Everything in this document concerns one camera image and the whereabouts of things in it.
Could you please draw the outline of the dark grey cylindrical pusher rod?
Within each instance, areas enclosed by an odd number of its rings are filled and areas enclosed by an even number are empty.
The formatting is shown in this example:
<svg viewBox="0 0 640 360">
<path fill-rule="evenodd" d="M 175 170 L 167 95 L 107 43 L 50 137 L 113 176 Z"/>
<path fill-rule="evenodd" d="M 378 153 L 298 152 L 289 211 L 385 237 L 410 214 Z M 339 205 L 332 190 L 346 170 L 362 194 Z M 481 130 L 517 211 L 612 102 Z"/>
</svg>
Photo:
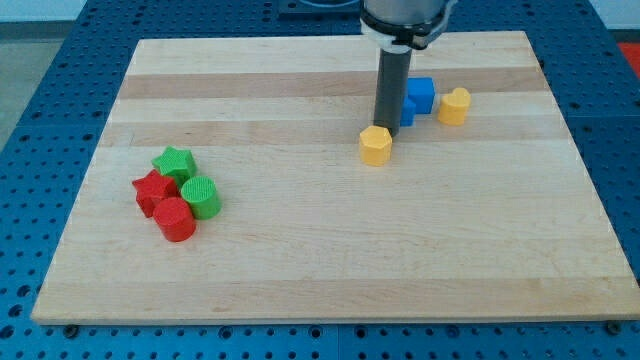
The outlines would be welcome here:
<svg viewBox="0 0 640 360">
<path fill-rule="evenodd" d="M 380 50 L 373 124 L 386 128 L 392 137 L 400 130 L 412 51 Z"/>
</svg>

